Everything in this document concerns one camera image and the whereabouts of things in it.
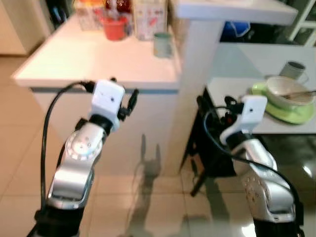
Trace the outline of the white kitchen counter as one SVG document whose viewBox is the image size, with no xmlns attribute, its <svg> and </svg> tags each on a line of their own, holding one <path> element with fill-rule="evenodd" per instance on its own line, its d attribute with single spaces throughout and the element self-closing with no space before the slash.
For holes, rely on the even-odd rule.
<svg viewBox="0 0 316 237">
<path fill-rule="evenodd" d="M 13 73 L 13 79 L 32 90 L 42 109 L 49 107 L 57 90 L 77 80 L 115 77 L 126 89 L 126 98 L 138 89 L 133 113 L 108 136 L 96 171 L 131 175 L 142 161 L 160 161 L 160 173 L 166 176 L 178 172 L 181 160 L 181 151 L 171 154 L 180 88 L 177 62 L 176 57 L 155 57 L 152 41 L 109 41 L 102 32 L 83 31 L 72 17 Z"/>
</svg>

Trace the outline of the red plastic cup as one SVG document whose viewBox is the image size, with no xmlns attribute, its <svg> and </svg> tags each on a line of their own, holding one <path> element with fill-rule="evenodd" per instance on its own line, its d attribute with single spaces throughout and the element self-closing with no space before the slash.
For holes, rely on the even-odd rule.
<svg viewBox="0 0 316 237">
<path fill-rule="evenodd" d="M 128 36 L 128 18 L 126 16 L 102 17 L 101 23 L 106 39 L 110 41 L 121 41 Z"/>
</svg>

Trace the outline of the white dining table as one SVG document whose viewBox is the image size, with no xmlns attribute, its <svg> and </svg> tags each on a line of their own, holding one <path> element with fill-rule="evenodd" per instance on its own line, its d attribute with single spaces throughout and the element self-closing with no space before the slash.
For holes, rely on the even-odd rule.
<svg viewBox="0 0 316 237">
<path fill-rule="evenodd" d="M 280 44 L 220 43 L 210 72 L 207 93 L 215 106 L 224 97 L 238 98 L 250 93 L 253 84 L 277 75 L 288 61 L 306 66 L 302 79 L 316 88 L 316 50 L 311 47 Z"/>
</svg>

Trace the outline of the pale green mug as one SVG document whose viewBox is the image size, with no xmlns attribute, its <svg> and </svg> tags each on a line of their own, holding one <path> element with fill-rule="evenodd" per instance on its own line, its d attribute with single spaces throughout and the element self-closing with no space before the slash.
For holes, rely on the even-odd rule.
<svg viewBox="0 0 316 237">
<path fill-rule="evenodd" d="M 168 58 L 172 56 L 171 46 L 172 34 L 166 32 L 158 32 L 153 37 L 153 55 L 160 58 Z"/>
</svg>

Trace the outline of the beige ceramic bowl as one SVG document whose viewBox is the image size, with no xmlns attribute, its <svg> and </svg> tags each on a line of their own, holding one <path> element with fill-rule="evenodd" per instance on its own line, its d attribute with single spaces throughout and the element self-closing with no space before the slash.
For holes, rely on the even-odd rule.
<svg viewBox="0 0 316 237">
<path fill-rule="evenodd" d="M 264 82 L 264 95 L 268 101 L 281 109 L 293 110 L 307 106 L 316 99 L 315 90 L 310 90 L 295 79 L 283 76 L 268 76 Z"/>
</svg>

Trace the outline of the light green plate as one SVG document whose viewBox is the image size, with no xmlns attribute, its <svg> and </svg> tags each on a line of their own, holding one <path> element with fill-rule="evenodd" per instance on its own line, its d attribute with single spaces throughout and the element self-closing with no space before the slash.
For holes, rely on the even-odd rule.
<svg viewBox="0 0 316 237">
<path fill-rule="evenodd" d="M 264 82 L 255 83 L 250 88 L 250 93 L 252 95 L 263 96 L 265 91 L 266 86 Z M 296 109 L 287 111 L 282 108 L 278 108 L 277 106 L 268 101 L 266 105 L 266 112 L 270 114 L 272 117 L 275 117 L 278 120 L 282 120 L 290 124 L 305 124 L 314 117 L 315 105 L 310 104 L 306 106 L 298 106 L 298 108 Z"/>
</svg>

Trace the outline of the patterned white carton box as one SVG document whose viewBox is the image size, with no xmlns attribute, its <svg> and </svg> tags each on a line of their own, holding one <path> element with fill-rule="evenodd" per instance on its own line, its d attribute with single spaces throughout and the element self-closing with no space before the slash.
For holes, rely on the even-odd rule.
<svg viewBox="0 0 316 237">
<path fill-rule="evenodd" d="M 134 36 L 147 41 L 167 32 L 167 0 L 132 0 Z"/>
</svg>

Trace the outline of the clear plastic container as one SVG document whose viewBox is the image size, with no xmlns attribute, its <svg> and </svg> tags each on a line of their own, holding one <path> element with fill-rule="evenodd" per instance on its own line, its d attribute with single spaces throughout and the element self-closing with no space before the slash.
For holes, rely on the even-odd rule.
<svg viewBox="0 0 316 237">
<path fill-rule="evenodd" d="M 73 9 L 83 31 L 103 29 L 101 18 L 105 11 L 105 0 L 73 0 Z"/>
</svg>

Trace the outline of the dark red bottle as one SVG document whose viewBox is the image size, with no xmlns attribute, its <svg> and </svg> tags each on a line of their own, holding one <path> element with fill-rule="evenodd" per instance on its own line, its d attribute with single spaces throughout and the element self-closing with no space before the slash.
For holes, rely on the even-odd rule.
<svg viewBox="0 0 316 237">
<path fill-rule="evenodd" d="M 104 0 L 104 5 L 108 12 L 114 8 L 120 14 L 131 14 L 133 12 L 132 0 Z"/>
</svg>

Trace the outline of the dark chopsticks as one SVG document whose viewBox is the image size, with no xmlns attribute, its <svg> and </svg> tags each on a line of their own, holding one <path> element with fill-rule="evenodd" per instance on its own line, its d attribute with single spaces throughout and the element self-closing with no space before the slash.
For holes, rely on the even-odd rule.
<svg viewBox="0 0 316 237">
<path fill-rule="evenodd" d="M 311 96 L 311 95 L 316 95 L 316 91 L 310 90 L 310 91 L 303 91 L 303 92 L 291 92 L 291 93 L 280 95 L 280 97 L 285 98 L 285 99 L 291 99 L 294 97 Z"/>
</svg>

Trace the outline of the grey mug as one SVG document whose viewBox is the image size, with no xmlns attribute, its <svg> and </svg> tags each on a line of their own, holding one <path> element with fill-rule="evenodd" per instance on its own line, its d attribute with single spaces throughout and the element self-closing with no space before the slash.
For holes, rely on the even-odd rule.
<svg viewBox="0 0 316 237">
<path fill-rule="evenodd" d="M 297 61 L 287 61 L 278 73 L 279 76 L 287 77 L 298 81 L 299 83 L 306 83 L 309 81 L 309 76 L 306 73 L 307 66 Z"/>
</svg>

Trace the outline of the blue bag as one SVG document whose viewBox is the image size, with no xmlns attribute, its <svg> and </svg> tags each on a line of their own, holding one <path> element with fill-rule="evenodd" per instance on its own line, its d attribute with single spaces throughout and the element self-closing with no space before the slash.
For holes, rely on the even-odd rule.
<svg viewBox="0 0 316 237">
<path fill-rule="evenodd" d="M 249 22 L 225 22 L 220 41 L 247 41 L 250 30 Z"/>
</svg>

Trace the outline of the white raised bar shelf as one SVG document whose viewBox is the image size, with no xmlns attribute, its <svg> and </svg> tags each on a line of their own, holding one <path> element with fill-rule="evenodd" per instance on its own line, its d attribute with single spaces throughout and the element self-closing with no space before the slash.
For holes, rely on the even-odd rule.
<svg viewBox="0 0 316 237">
<path fill-rule="evenodd" d="M 225 22 L 291 25 L 298 11 L 278 0 L 171 0 L 178 22 L 180 74 L 177 104 L 161 174 L 175 176 L 196 117 L 196 97 L 210 81 Z"/>
</svg>

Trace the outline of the white glass-door cabinet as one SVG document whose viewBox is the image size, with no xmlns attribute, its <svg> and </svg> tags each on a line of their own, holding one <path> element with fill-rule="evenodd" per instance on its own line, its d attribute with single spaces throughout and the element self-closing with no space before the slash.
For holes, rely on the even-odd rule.
<svg viewBox="0 0 316 237">
<path fill-rule="evenodd" d="M 306 47 L 316 47 L 316 0 L 283 0 L 298 11 L 291 26 L 282 33 L 284 40 Z"/>
</svg>

